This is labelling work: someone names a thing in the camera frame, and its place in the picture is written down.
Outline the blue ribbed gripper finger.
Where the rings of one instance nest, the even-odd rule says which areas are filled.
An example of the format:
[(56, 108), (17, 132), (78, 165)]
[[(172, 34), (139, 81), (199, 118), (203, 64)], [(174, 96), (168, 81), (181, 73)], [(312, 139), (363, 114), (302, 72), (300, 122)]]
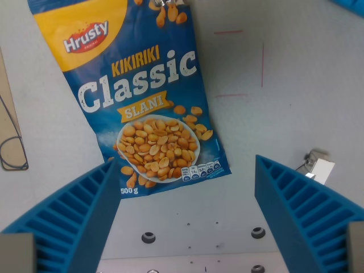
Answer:
[(118, 162), (106, 162), (45, 198), (1, 233), (34, 236), (36, 272), (96, 272), (121, 200), (118, 175)]
[(289, 272), (349, 272), (347, 229), (363, 208), (260, 155), (254, 195)]

